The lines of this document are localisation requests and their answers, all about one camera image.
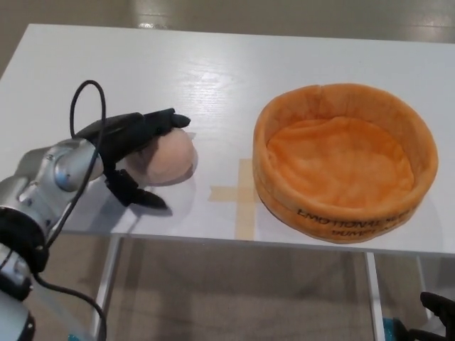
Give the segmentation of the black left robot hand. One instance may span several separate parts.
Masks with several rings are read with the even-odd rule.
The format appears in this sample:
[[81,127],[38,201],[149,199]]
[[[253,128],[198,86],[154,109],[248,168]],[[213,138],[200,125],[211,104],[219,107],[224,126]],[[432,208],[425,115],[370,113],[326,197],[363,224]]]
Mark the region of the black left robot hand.
[[117,163],[126,156],[145,148],[149,142],[173,128],[172,108],[148,114],[131,113],[96,121],[75,134],[92,144],[101,141],[98,154],[103,164],[105,184],[123,206],[141,205],[165,210],[167,204],[158,195],[142,190],[125,169]]

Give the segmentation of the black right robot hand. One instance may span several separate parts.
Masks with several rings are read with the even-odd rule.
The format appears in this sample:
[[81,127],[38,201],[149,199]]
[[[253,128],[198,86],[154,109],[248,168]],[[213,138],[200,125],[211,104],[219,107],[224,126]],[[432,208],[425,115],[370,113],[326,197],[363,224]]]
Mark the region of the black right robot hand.
[[420,294],[422,305],[430,310],[444,328],[444,334],[432,331],[410,329],[405,340],[454,340],[454,301],[430,292]]

